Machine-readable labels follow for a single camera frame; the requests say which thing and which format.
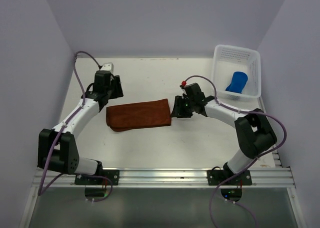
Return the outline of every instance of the brown cloth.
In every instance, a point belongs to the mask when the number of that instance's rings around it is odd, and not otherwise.
[[[106,124],[115,132],[171,125],[168,99],[106,108]]]

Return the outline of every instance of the gray floor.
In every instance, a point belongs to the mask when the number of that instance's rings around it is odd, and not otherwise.
[[[212,189],[115,189],[103,202],[85,202],[84,188],[52,188],[38,198],[31,228],[204,228]],[[213,201],[221,228],[251,228],[250,214]],[[244,189],[239,201],[257,216],[259,228],[296,228],[286,189]]]

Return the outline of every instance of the white table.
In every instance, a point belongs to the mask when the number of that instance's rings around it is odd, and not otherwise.
[[[112,62],[114,74],[120,75],[123,98],[110,100],[107,106],[154,101],[167,98],[172,110],[181,82],[191,75],[210,77],[212,59],[208,58],[101,58],[100,64]],[[86,88],[97,70],[89,58],[79,58],[76,68]],[[197,82],[206,96],[213,94],[211,85]],[[77,105],[81,90],[72,76],[61,120]],[[221,99],[243,109],[259,107],[258,100],[240,102]],[[79,135],[79,155],[99,160],[114,168],[212,168],[222,167],[239,149],[234,128],[216,119],[194,114],[189,119],[172,119],[170,127],[114,132],[106,124],[106,109],[95,116]],[[272,154],[261,158],[253,167],[273,168]]]

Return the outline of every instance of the black mounting bracket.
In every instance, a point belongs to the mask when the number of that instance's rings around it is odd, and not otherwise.
[[[209,186],[217,186],[218,184],[223,182],[228,177],[226,177],[226,174],[223,170],[212,169],[212,170],[208,170],[206,172],[206,178],[208,179]],[[252,180],[251,180],[251,175],[250,175],[249,170],[246,170],[245,172],[243,172],[239,176],[235,177],[231,181],[225,183],[224,185],[237,186],[241,181],[242,181],[243,186],[251,186],[252,185]]]
[[[117,186],[119,183],[119,170],[102,170],[100,176],[102,177],[107,177],[112,181],[113,186]],[[91,177],[86,177],[86,176],[81,176],[78,178],[77,176],[75,177],[74,180],[75,185],[86,185],[86,186],[96,186],[96,185],[102,185],[104,184],[103,179],[96,179],[96,178],[91,178]]]

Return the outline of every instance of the cable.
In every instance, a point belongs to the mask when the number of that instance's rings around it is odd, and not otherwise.
[[[208,78],[206,78],[206,77],[204,77],[204,76],[193,75],[193,76],[188,77],[188,78],[185,80],[185,82],[187,82],[189,79],[191,79],[191,78],[193,78],[193,77],[202,78],[202,79],[208,81],[208,82],[212,85],[212,87],[214,88],[213,90],[214,90],[214,94],[215,94],[215,95],[214,95],[215,102],[216,102],[217,104],[219,104],[220,106],[222,106],[222,107],[224,107],[224,108],[226,108],[226,109],[229,109],[229,110],[231,110],[231,111],[233,111],[233,112],[239,112],[239,113],[242,113],[242,114],[263,115],[263,116],[269,117],[269,118],[275,120],[275,121],[281,126],[281,128],[282,128],[282,130],[283,130],[283,139],[282,139],[282,141],[281,141],[277,146],[275,146],[275,147],[272,148],[272,149],[269,149],[269,150],[266,151],[266,152],[263,152],[263,153],[259,154],[256,158],[254,158],[254,159],[253,159],[245,168],[243,168],[240,172],[234,174],[233,176],[229,177],[228,179],[225,179],[223,182],[221,182],[220,184],[218,184],[217,187],[214,189],[214,191],[213,191],[213,193],[212,193],[212,195],[211,195],[211,197],[210,197],[210,201],[209,201],[209,212],[210,212],[210,218],[211,218],[211,221],[212,221],[213,225],[214,225],[216,228],[218,228],[218,225],[217,225],[217,223],[216,223],[216,221],[215,221],[215,219],[214,219],[214,217],[213,217],[213,215],[212,215],[212,201],[213,201],[213,198],[214,198],[215,194],[217,193],[219,187],[222,186],[223,184],[227,183],[228,181],[232,180],[233,178],[236,178],[237,176],[239,176],[239,175],[242,174],[243,172],[245,172],[247,169],[249,169],[249,168],[258,160],[258,158],[260,158],[260,157],[262,157],[262,156],[264,156],[264,155],[266,155],[266,154],[268,154],[268,153],[270,153],[270,152],[273,152],[273,151],[277,150],[278,148],[280,148],[280,147],[285,143],[285,141],[286,141],[286,139],[287,139],[287,130],[286,130],[284,124],[283,124],[281,121],[279,121],[276,117],[274,117],[274,116],[272,116],[272,115],[269,115],[269,114],[266,114],[266,113],[263,113],[263,112],[236,110],[236,109],[234,109],[234,108],[232,108],[232,107],[229,107],[229,106],[227,106],[227,105],[225,105],[225,104],[223,104],[223,103],[220,103],[220,102],[218,101],[218,98],[217,98],[217,95],[216,95],[216,94],[217,94],[216,86],[214,85],[214,83],[213,83],[212,81],[210,81]],[[253,212],[250,211],[248,208],[246,208],[244,205],[241,205],[241,204],[237,204],[237,205],[243,207],[245,210],[247,210],[247,211],[252,215],[252,217],[253,217],[253,219],[254,219],[254,222],[255,222],[255,227],[257,228],[259,225],[258,225],[258,222],[257,222],[255,216],[253,216]]]
[[[89,57],[91,57],[95,62],[96,64],[98,65],[99,69],[101,69],[101,65],[97,62],[97,60],[92,56],[90,55],[89,53],[85,52],[85,51],[78,51],[75,53],[75,56],[74,56],[74,61],[76,61],[77,59],[77,55],[79,53],[84,53],[86,55],[88,55]],[[84,89],[84,86],[82,85],[81,81],[80,81],[80,78],[79,78],[79,75],[77,73],[77,70],[76,70],[76,62],[74,62],[74,67],[73,67],[73,71],[74,71],[74,74],[75,74],[75,77],[79,83],[79,86],[80,86],[80,89],[82,91],[82,106],[85,105],[86,103],[86,95],[85,95],[85,89]],[[63,126],[61,126],[61,129],[59,130],[59,132],[57,133],[55,139],[53,140],[53,143],[51,144],[51,147],[49,149],[49,152],[48,152],[48,156],[46,158],[46,161],[45,161],[45,165],[44,165],[44,169],[43,169],[43,173],[42,173],[42,177],[41,177],[41,181],[40,181],[40,185],[39,185],[39,190],[38,190],[38,196],[41,196],[48,188],[49,186],[52,185],[53,182],[55,182],[61,175],[57,175],[51,182],[49,182],[46,187],[43,189],[43,186],[44,186],[44,183],[45,183],[45,179],[46,179],[46,175],[47,175],[47,171],[48,171],[48,167],[49,167],[49,162],[51,160],[51,156],[52,156],[52,153],[54,151],[54,148],[58,142],[58,139],[60,137],[60,135],[62,134],[63,130],[65,129],[65,127],[67,126],[67,124],[70,122],[70,120],[82,109],[82,107],[79,107],[76,111],[74,111],[73,114],[71,114],[65,121],[65,124]]]
[[[98,61],[88,52],[85,52],[85,51],[78,51],[75,53],[75,56],[74,56],[74,59],[76,60],[77,59],[77,56],[80,54],[80,53],[84,53],[86,55],[88,55],[90,58],[93,59],[93,61],[95,61],[95,63],[98,65],[98,68],[99,70],[102,68],[102,66],[98,63]]]
[[[108,194],[106,194],[106,195],[105,195],[103,198],[101,198],[101,199],[97,199],[97,200],[92,199],[92,200],[91,200],[92,202],[102,202],[102,201],[104,201],[105,199],[107,199],[107,198],[111,195],[111,192],[112,192],[112,190],[113,190],[113,183],[112,183],[112,181],[111,181],[109,178],[103,177],[103,176],[86,175],[86,174],[82,174],[82,176],[84,176],[84,177],[90,177],[90,178],[96,178],[96,179],[104,179],[104,180],[106,180],[106,181],[110,184],[110,191],[108,192]]]

